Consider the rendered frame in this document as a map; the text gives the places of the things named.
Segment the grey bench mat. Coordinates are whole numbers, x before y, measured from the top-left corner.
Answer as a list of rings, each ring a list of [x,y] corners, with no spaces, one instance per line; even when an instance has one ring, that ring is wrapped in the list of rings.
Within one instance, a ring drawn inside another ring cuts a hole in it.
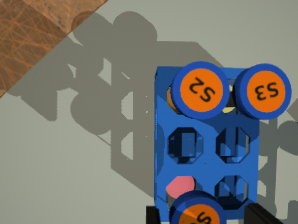
[[[0,98],[0,224],[146,224],[157,66],[270,63],[257,203],[298,224],[298,0],[108,0]]]

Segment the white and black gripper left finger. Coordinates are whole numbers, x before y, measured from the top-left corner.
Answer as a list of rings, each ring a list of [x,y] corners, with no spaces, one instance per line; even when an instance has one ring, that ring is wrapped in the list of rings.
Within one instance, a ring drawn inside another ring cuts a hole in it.
[[[159,208],[146,206],[146,224],[161,224]]]

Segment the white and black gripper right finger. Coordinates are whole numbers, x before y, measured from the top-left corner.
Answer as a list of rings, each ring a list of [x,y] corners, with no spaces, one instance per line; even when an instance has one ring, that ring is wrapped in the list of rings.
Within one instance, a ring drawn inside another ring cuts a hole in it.
[[[283,224],[258,203],[249,203],[244,208],[244,224]]]

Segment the blue tube rack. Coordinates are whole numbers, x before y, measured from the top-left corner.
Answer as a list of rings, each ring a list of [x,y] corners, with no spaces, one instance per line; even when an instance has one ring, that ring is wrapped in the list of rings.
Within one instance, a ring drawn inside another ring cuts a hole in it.
[[[259,120],[223,111],[205,120],[176,113],[167,104],[167,89],[182,68],[157,66],[155,73],[155,208],[169,218],[166,187],[177,176],[193,176],[220,203],[227,220],[244,219],[245,206],[257,203]],[[246,135],[249,137],[247,154]],[[245,182],[247,198],[244,200]]]

